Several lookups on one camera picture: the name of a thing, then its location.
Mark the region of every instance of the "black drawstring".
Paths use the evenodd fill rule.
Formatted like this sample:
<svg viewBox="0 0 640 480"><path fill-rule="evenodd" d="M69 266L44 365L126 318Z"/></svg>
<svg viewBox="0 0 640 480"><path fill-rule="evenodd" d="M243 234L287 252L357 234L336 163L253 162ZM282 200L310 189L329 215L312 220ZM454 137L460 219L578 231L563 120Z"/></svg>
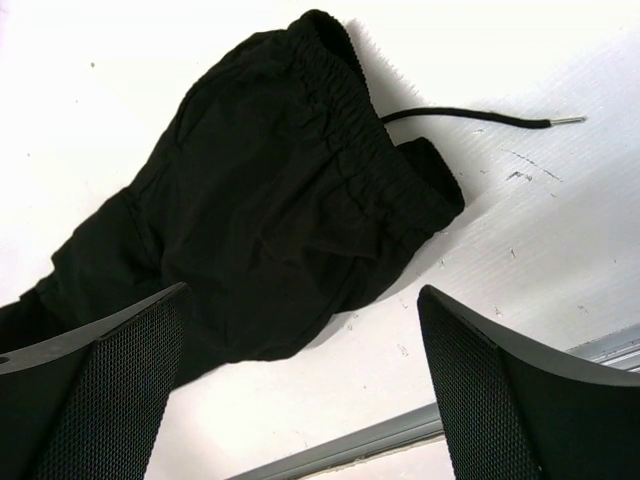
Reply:
<svg viewBox="0 0 640 480"><path fill-rule="evenodd" d="M500 113L482 112L478 110L467 110L466 108L449 108L449 107L422 107L410 108L399 112L385 115L382 117L383 123L393 122L406 117L415 117L422 115L446 115L449 117L475 118L477 120L485 120L487 122L504 123L518 128L542 129L550 128L555 125L563 125L568 123L581 123L586 117L561 118L557 120L527 120L523 118L510 117Z"/></svg>

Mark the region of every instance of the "gray metal strip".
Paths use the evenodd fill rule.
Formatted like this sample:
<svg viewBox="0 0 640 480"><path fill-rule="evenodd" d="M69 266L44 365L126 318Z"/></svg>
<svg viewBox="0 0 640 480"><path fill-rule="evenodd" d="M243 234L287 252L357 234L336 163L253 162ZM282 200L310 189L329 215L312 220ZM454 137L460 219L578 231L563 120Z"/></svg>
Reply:
<svg viewBox="0 0 640 480"><path fill-rule="evenodd" d="M640 323L567 353L640 372ZM304 450L228 480L291 480L444 435L435 403Z"/></svg>
<svg viewBox="0 0 640 480"><path fill-rule="evenodd" d="M304 450L229 480L302 478L443 434L435 403Z"/></svg>

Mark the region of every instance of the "black shorts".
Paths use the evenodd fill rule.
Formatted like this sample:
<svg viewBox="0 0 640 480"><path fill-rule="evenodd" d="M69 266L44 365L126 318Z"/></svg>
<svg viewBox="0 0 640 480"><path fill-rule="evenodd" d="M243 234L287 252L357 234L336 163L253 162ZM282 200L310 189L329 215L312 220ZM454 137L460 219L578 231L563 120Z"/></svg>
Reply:
<svg viewBox="0 0 640 480"><path fill-rule="evenodd" d="M194 310L178 385L286 358L379 296L463 207L431 143L392 144L347 32L312 11L191 88L133 183L0 311L0 351L182 281Z"/></svg>

